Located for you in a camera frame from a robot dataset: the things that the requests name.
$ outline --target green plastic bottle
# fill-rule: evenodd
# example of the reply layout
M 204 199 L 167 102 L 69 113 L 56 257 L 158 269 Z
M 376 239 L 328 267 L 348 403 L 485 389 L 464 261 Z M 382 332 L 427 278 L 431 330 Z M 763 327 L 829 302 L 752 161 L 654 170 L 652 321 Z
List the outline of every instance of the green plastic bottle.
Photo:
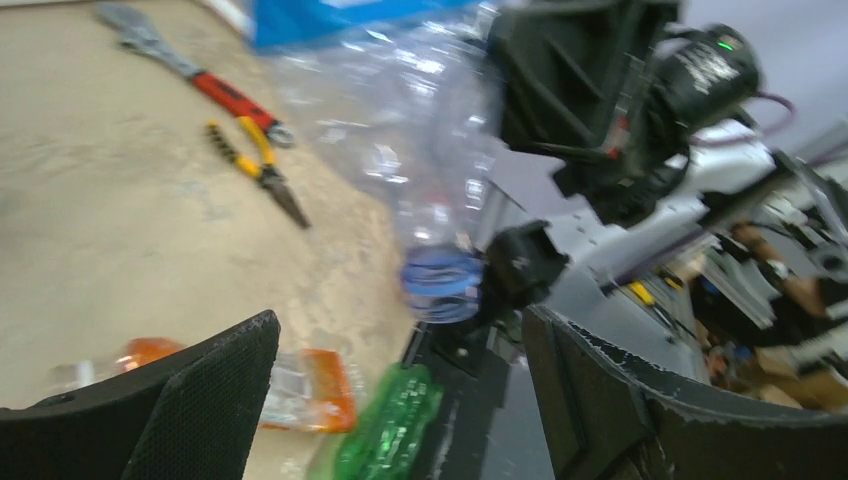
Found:
M 442 393 L 422 365 L 389 368 L 357 427 L 338 445 L 332 479 L 408 478 L 425 428 L 439 411 Z

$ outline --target wooden table surface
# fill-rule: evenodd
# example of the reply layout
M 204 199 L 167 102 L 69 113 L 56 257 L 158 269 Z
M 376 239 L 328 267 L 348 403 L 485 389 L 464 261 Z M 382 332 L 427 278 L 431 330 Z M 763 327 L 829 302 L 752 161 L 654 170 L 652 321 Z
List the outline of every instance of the wooden table surface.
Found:
M 282 113 L 261 61 L 208 11 L 134 5 Z M 308 146 L 278 151 L 314 224 L 299 231 L 205 141 L 216 119 L 252 147 L 228 114 L 115 39 L 90 4 L 0 10 L 0 405 L 49 394 L 58 364 L 134 337 L 198 342 L 266 308 L 282 348 L 339 350 L 373 385 L 413 326 L 387 209 Z M 318 442 L 259 431 L 245 478 L 302 478 Z

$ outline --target red wrench handle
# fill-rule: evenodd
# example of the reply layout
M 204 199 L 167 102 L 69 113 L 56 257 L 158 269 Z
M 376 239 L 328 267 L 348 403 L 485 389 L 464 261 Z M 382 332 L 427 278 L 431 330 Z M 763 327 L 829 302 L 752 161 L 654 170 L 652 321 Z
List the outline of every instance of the red wrench handle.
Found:
M 263 132 L 279 124 L 270 113 L 236 90 L 232 85 L 209 72 L 191 77 L 191 83 L 234 117 L 250 117 Z

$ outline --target needle-nose pliers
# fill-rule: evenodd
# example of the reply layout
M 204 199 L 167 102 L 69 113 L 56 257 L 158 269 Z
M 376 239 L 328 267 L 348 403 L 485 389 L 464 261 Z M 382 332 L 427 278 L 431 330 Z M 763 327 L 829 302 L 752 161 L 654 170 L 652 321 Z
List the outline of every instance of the needle-nose pliers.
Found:
M 286 211 L 300 228 L 309 228 L 311 226 L 309 220 L 300 209 L 288 185 L 286 185 L 286 178 L 274 165 L 274 150 L 268 143 L 266 136 L 262 133 L 262 129 L 250 117 L 238 117 L 237 120 L 259 147 L 262 163 L 256 163 L 239 153 L 233 148 L 226 137 L 224 137 L 221 127 L 216 122 L 210 121 L 206 126 L 207 134 L 212 144 L 218 150 L 218 153 L 250 178 L 256 180 L 260 187 L 267 190 L 274 201 Z

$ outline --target adjustable wrench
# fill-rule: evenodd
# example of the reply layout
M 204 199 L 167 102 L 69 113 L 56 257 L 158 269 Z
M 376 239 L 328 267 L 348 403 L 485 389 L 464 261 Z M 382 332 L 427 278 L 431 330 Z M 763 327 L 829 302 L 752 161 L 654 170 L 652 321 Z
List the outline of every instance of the adjustable wrench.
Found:
M 97 4 L 97 17 L 121 34 L 122 47 L 159 60 L 234 117 L 250 117 L 273 143 L 282 147 L 294 144 L 294 136 L 282 122 L 227 82 L 174 51 L 143 13 L 120 3 L 100 2 Z

